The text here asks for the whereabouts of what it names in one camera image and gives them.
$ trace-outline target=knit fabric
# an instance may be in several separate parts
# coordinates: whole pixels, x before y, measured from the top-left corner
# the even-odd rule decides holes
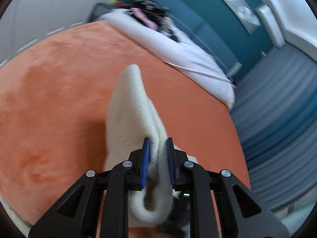
[[[147,185],[129,194],[129,227],[163,222],[173,201],[165,147],[167,133],[146,95],[139,67],[130,65],[120,74],[108,107],[108,158],[104,170],[127,160],[131,151],[142,147],[145,137],[151,140]]]

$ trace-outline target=teal wall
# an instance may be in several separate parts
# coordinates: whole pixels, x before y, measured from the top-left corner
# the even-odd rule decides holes
[[[234,76],[238,82],[261,59],[261,51],[267,53],[272,42],[260,27],[253,35],[249,35],[241,22],[222,0],[182,0],[199,14],[223,39],[242,64],[240,71]],[[252,9],[256,9],[260,0],[246,0]]]

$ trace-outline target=white wall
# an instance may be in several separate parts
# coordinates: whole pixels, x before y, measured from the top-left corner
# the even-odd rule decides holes
[[[0,67],[31,45],[84,24],[97,0],[12,0],[0,19]]]
[[[284,38],[317,61],[317,19],[305,0],[261,0],[273,11]]]

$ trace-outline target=metal screw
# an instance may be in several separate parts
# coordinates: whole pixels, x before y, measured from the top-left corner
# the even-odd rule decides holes
[[[124,161],[124,162],[122,163],[122,165],[123,165],[124,167],[130,167],[130,166],[132,166],[132,162],[131,162],[131,161]]]
[[[231,172],[229,170],[222,170],[221,174],[224,177],[229,177],[231,175]]]
[[[193,163],[192,161],[186,161],[186,162],[184,163],[184,166],[187,167],[187,168],[191,168],[191,167],[194,166],[194,163]]]
[[[95,176],[96,172],[94,170],[89,170],[86,172],[86,176],[87,177],[93,177]]]

